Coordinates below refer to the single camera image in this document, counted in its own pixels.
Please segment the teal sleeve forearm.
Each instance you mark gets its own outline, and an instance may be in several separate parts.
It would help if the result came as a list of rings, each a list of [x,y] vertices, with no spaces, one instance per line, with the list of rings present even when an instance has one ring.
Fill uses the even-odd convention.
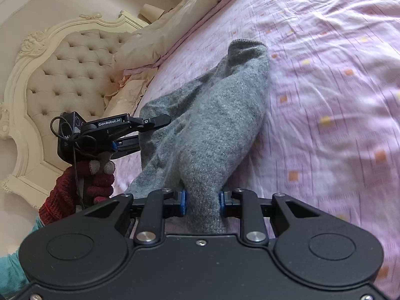
[[[0,259],[0,293],[5,299],[11,299],[29,284],[18,251],[19,248]]]

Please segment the left hand dark red glove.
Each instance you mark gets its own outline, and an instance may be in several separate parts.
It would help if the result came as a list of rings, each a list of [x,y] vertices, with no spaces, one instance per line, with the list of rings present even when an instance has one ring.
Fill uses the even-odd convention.
[[[97,160],[78,162],[56,180],[53,190],[39,209],[36,225],[40,228],[109,199],[113,193],[115,164],[104,168]]]

